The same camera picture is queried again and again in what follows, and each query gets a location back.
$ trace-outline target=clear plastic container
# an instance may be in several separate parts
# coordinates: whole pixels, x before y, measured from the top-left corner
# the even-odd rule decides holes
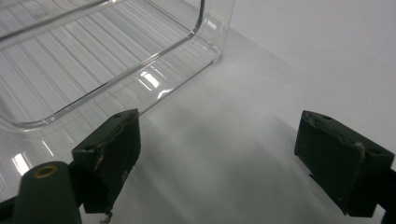
[[[234,0],[0,0],[0,202],[110,116],[217,60]]]

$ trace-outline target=white background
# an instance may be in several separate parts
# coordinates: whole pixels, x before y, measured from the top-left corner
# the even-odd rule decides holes
[[[293,148],[306,109],[396,152],[395,24],[393,0],[237,0],[224,57],[141,117],[112,223],[380,223],[345,217]]]

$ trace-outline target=white surface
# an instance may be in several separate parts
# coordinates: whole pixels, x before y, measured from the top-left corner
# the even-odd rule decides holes
[[[380,223],[344,217],[293,147],[308,109],[396,152],[395,9],[237,1],[224,57],[142,116],[112,223]]]

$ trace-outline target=transparent plastic tray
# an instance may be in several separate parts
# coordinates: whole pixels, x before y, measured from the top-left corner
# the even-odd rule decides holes
[[[0,202],[217,60],[234,0],[0,0]]]

